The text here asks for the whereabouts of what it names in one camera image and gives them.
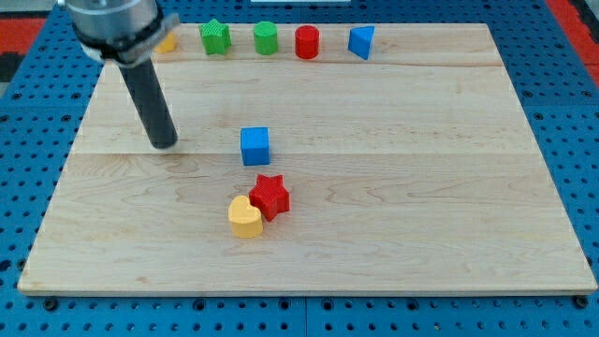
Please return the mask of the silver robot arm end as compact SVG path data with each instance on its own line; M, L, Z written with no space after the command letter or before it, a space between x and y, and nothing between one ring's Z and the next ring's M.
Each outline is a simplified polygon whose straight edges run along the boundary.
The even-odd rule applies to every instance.
M74 33L87 56L119 67L151 59L177 25L176 13L165 14L155 0L58 0L72 20Z

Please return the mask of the yellow block behind arm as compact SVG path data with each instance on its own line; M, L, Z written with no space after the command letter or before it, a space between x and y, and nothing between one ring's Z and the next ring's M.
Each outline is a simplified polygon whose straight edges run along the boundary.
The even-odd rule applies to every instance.
M177 37L174 33L168 33L163 40L153 48L153 51L159 54L175 51L177 48Z

